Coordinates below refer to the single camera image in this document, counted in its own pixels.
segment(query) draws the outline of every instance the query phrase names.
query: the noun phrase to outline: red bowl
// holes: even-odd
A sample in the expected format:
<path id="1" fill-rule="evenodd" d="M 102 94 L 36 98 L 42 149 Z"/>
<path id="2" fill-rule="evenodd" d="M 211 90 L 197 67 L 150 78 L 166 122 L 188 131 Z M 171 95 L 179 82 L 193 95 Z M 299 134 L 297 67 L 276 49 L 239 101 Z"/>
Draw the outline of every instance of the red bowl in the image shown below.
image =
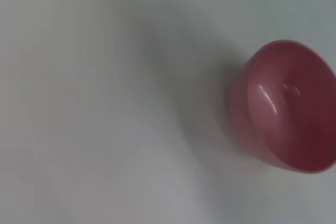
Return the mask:
<path id="1" fill-rule="evenodd" d="M 269 164 L 319 173 L 336 161 L 336 76 L 303 44 L 257 51 L 230 88 L 228 113 L 241 143 Z"/>

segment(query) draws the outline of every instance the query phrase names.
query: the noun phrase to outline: bowl rim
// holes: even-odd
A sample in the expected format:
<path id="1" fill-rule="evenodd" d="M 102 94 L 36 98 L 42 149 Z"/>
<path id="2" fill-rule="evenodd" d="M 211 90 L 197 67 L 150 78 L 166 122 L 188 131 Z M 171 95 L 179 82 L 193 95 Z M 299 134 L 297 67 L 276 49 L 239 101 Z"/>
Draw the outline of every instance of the bowl rim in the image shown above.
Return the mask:
<path id="1" fill-rule="evenodd" d="M 262 140 L 262 138 L 260 137 L 260 133 L 257 131 L 256 128 L 256 123 L 253 120 L 253 117 L 251 116 L 251 106 L 250 106 L 250 102 L 249 102 L 249 97 L 248 97 L 248 87 L 249 87 L 249 83 L 250 83 L 250 77 L 251 77 L 251 70 L 252 70 L 252 66 L 258 61 L 258 59 L 260 58 L 260 56 L 262 54 L 260 54 L 261 51 L 265 50 L 266 48 L 274 45 L 274 44 L 282 44 L 282 43 L 290 43 L 292 45 L 297 45 L 303 48 L 308 49 L 310 52 L 312 52 L 321 62 L 321 64 L 326 67 L 326 69 L 328 69 L 330 71 L 330 73 L 332 73 L 332 76 L 334 76 L 334 81 L 336 83 L 336 74 L 333 71 L 333 69 L 330 67 L 330 65 L 323 59 L 323 57 L 317 53 L 315 50 L 313 50 L 312 48 L 306 46 L 303 43 L 294 41 L 294 40 L 275 40 L 272 41 L 270 43 L 267 43 L 266 45 L 264 45 L 263 47 L 261 47 L 257 52 L 255 52 L 255 54 L 251 57 L 250 59 L 250 63 L 249 66 L 247 68 L 247 80 L 246 80 L 246 99 L 247 99 L 247 116 L 249 117 L 249 120 L 252 124 L 252 128 L 254 131 L 254 134 L 256 136 L 256 140 L 257 142 L 261 145 L 261 147 L 263 148 L 264 152 L 266 152 L 268 154 L 268 156 L 270 158 L 272 158 L 273 160 L 275 160 L 277 163 L 281 164 L 282 167 L 285 167 L 286 169 L 289 170 L 293 170 L 295 172 L 300 172 L 300 173 L 307 173 L 307 174 L 315 174 L 315 173 L 321 173 L 324 172 L 325 170 L 328 170 L 329 168 L 331 168 L 333 165 L 336 164 L 336 154 L 335 154 L 335 160 L 333 162 L 331 162 L 331 164 L 329 164 L 328 166 L 319 169 L 319 170 L 304 170 L 304 169 L 299 169 L 296 168 L 294 166 L 291 166 L 290 164 L 284 162 L 280 157 L 278 157 L 268 146 L 267 144 Z"/>

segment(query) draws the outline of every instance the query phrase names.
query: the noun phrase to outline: bowl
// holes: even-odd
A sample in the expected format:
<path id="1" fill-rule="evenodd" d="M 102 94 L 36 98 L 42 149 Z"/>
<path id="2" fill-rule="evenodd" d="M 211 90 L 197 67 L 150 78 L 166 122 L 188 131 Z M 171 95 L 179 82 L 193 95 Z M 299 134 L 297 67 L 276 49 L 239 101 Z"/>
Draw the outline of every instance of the bowl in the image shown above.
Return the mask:
<path id="1" fill-rule="evenodd" d="M 231 85 L 227 105 L 237 138 L 257 158 L 301 173 L 335 163 L 336 76 L 307 46 L 263 46 Z"/>

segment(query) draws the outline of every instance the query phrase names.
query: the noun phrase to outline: white surface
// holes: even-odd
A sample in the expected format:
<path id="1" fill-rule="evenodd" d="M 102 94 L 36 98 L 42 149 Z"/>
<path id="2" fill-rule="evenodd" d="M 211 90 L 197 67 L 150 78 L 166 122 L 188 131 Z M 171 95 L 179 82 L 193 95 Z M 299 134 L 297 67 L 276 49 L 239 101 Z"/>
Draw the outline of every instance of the white surface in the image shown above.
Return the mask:
<path id="1" fill-rule="evenodd" d="M 264 165 L 209 106 L 285 38 L 336 69 L 335 0 L 0 0 L 0 222 L 336 223 L 335 168 Z"/>

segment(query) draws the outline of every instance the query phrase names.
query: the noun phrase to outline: gray background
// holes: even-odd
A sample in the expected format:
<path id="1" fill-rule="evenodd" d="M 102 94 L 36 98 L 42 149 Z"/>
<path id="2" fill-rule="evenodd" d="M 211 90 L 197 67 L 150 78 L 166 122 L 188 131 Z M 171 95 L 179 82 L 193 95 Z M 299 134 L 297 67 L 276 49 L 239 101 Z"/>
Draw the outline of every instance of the gray background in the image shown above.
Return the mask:
<path id="1" fill-rule="evenodd" d="M 0 0 L 1 223 L 334 224 L 336 169 L 255 160 L 217 106 L 276 39 L 335 70 L 336 0 Z"/>

